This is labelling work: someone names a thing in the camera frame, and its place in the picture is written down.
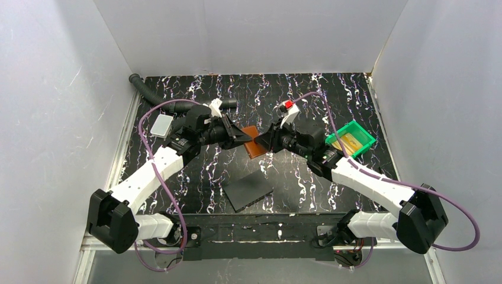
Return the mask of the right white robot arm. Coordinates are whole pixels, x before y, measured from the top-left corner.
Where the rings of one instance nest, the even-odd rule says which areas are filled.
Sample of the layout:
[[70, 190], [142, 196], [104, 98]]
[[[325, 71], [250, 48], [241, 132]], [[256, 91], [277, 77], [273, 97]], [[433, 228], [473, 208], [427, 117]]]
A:
[[415, 253], [427, 253], [448, 224], [435, 190], [398, 185], [345, 157], [325, 140], [323, 129], [313, 121], [298, 123], [296, 127], [276, 122], [254, 139], [267, 151], [288, 150], [302, 156], [317, 176], [351, 188], [386, 209], [385, 213], [348, 213], [338, 224], [338, 233], [344, 238], [386, 238], [399, 241]]

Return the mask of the brown leather card holder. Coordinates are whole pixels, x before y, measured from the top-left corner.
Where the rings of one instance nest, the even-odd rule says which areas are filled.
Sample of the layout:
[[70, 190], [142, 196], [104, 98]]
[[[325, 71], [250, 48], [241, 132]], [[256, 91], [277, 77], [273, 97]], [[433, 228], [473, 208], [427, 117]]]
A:
[[251, 141], [244, 143], [244, 147], [250, 159], [257, 158], [268, 152], [264, 146], [254, 142], [254, 138], [259, 136], [258, 129], [255, 125], [244, 127], [241, 130], [252, 138]]

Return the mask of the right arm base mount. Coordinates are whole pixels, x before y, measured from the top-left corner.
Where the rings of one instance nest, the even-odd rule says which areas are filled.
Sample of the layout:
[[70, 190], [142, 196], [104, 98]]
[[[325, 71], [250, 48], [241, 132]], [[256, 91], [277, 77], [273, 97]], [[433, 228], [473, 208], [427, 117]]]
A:
[[319, 225], [310, 244], [315, 249], [331, 249], [339, 267], [354, 270], [366, 264], [378, 244], [376, 238], [357, 238], [348, 229]]

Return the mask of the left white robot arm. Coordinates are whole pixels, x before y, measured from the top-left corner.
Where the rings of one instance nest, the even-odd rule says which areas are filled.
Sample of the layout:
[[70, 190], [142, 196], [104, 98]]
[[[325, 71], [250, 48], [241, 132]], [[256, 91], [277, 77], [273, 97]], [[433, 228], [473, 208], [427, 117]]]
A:
[[124, 181], [107, 192], [98, 189], [90, 198], [86, 230], [116, 253], [125, 252], [136, 241], [153, 238], [186, 241], [184, 232], [175, 232], [186, 226], [182, 217], [140, 215], [141, 205], [197, 157], [202, 146], [218, 144], [228, 150], [253, 140], [228, 115], [206, 105], [192, 106], [182, 118], [159, 115], [152, 131], [166, 144]]

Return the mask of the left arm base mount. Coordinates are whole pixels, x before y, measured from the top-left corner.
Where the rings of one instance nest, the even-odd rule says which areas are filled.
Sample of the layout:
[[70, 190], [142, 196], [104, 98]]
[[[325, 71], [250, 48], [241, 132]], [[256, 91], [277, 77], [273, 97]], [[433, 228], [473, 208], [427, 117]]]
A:
[[[188, 248], [197, 248], [201, 245], [202, 230], [200, 227], [187, 227], [188, 238], [186, 241], [185, 250], [176, 254], [163, 254], [155, 252], [155, 263], [163, 269], [174, 267], [183, 261], [184, 252]], [[157, 238], [156, 241], [161, 250], [177, 250], [180, 248], [185, 236], [181, 227], [176, 228], [166, 238]]]

